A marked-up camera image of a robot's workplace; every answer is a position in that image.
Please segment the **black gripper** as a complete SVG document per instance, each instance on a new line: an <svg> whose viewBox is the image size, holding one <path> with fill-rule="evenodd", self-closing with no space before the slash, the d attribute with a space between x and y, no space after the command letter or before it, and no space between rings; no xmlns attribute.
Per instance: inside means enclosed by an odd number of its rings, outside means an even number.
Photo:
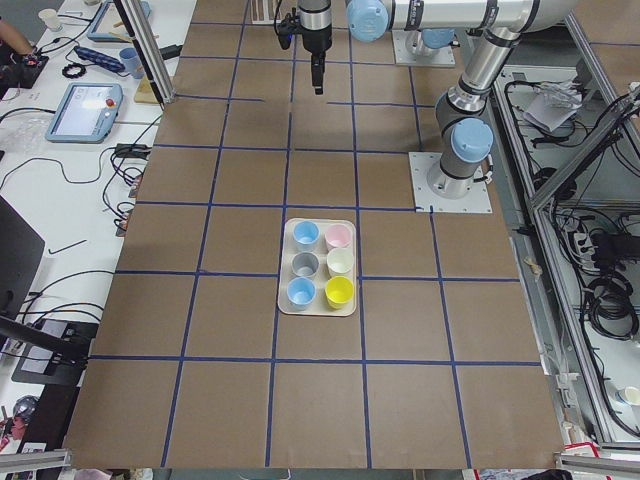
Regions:
<svg viewBox="0 0 640 480"><path fill-rule="evenodd" d="M320 30L302 28L304 48L311 53L311 80L314 93L324 93L324 55L332 46L332 26Z"/></svg>

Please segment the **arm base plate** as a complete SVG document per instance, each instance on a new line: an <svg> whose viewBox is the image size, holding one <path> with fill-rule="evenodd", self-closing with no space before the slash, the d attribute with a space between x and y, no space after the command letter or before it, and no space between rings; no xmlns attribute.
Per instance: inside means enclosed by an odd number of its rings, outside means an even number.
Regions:
<svg viewBox="0 0 640 480"><path fill-rule="evenodd" d="M453 68L455 58L451 44L454 39L455 30L447 28L394 31L395 62L403 66Z"/></svg>
<svg viewBox="0 0 640 480"><path fill-rule="evenodd" d="M478 165L471 178L448 177L439 152L410 152L409 164L415 210L423 213L492 214L490 179Z"/></svg>

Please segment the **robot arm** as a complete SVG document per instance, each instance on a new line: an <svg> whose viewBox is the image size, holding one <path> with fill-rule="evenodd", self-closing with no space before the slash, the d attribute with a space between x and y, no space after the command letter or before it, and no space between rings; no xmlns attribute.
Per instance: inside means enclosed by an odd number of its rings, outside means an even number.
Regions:
<svg viewBox="0 0 640 480"><path fill-rule="evenodd" d="M304 48L311 54L311 78L314 93L324 93L326 53L332 46L332 13L330 0L297 2Z"/></svg>
<svg viewBox="0 0 640 480"><path fill-rule="evenodd" d="M439 163L426 175L436 195L466 196L479 165L489 156L494 136L479 116L491 88L522 34L547 29L563 20L575 1L348 1L350 33L373 42L393 30L479 28L482 38L459 77L436 105L444 141Z"/></svg>

